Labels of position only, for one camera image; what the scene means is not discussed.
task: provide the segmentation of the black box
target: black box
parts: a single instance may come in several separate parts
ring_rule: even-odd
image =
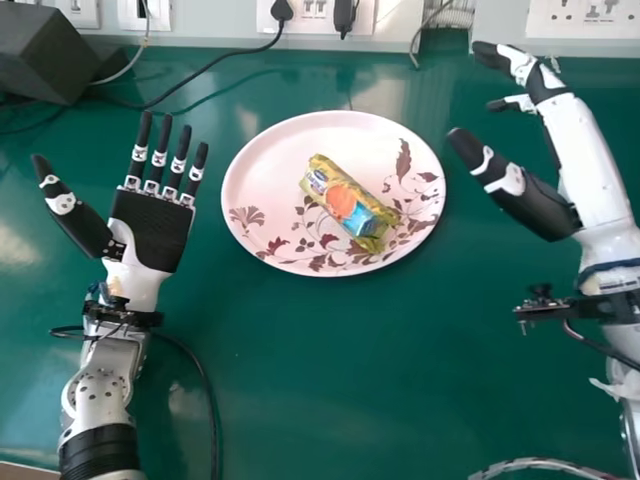
[[[0,90],[71,105],[99,67],[57,8],[0,2]]]

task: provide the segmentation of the robotic hand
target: robotic hand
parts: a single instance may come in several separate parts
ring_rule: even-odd
[[[609,147],[589,108],[535,57],[475,42],[478,61],[513,77],[526,95],[489,103],[492,111],[542,117],[559,187],[505,160],[470,132],[449,140],[471,174],[507,213],[548,241],[573,236],[583,248],[578,286],[585,295],[638,288],[640,231]]]
[[[504,159],[470,132],[454,129],[449,141],[471,174],[505,212],[547,241],[573,237],[582,246],[577,285],[586,297],[552,299],[550,286],[535,291],[515,312],[521,322],[563,319],[574,339],[609,357],[608,375],[618,392],[638,391],[640,377],[640,231],[624,184],[593,114],[535,57],[508,45],[473,44],[475,58],[502,71],[527,94],[490,102],[491,111],[539,114],[559,175],[554,189]],[[597,318],[610,343],[575,332],[571,318]],[[633,380],[634,385],[627,384]],[[623,437],[640,479],[640,396],[623,398]]]
[[[207,144],[201,143],[186,189],[179,195],[191,141],[191,127],[185,126],[161,191],[172,124],[172,117],[166,115],[151,173],[143,184],[151,124],[152,115],[145,112],[129,172],[116,189],[108,223],[76,198],[44,157],[33,156],[52,217],[90,258],[101,258],[108,272],[98,298],[93,298],[95,291],[85,298],[80,370],[62,393],[58,453],[63,480],[146,478],[126,407],[142,369],[150,328],[162,320],[155,311],[158,290],[176,271],[189,237],[208,154]]]

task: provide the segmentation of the black plug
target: black plug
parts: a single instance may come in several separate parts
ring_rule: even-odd
[[[293,9],[287,0],[276,0],[271,6],[271,16],[282,24],[293,18]]]
[[[353,0],[336,0],[333,8],[333,26],[336,32],[340,32],[340,40],[344,40],[347,33],[353,29],[358,5],[360,0],[355,5]]]

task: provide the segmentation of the wall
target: wall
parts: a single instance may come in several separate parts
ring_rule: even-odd
[[[638,40],[526,38],[528,9],[529,0],[478,0],[472,39],[516,45],[535,55],[640,57]]]
[[[285,35],[277,47],[406,52],[411,37],[421,24],[424,1],[378,0],[372,37],[348,37],[341,41],[338,34],[302,38]],[[43,0],[43,4],[54,6],[55,0]],[[118,25],[116,0],[101,0],[101,4],[102,28],[81,32],[137,43],[141,32],[123,31]],[[153,32],[152,45],[252,47],[270,38],[269,35],[256,32],[255,0],[173,0],[173,4],[173,31]],[[332,8],[333,0],[329,0],[328,5]]]

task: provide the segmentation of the snack package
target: snack package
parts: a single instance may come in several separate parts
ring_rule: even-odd
[[[382,236],[400,221],[395,210],[385,207],[324,155],[311,157],[300,187],[369,253],[384,251]]]

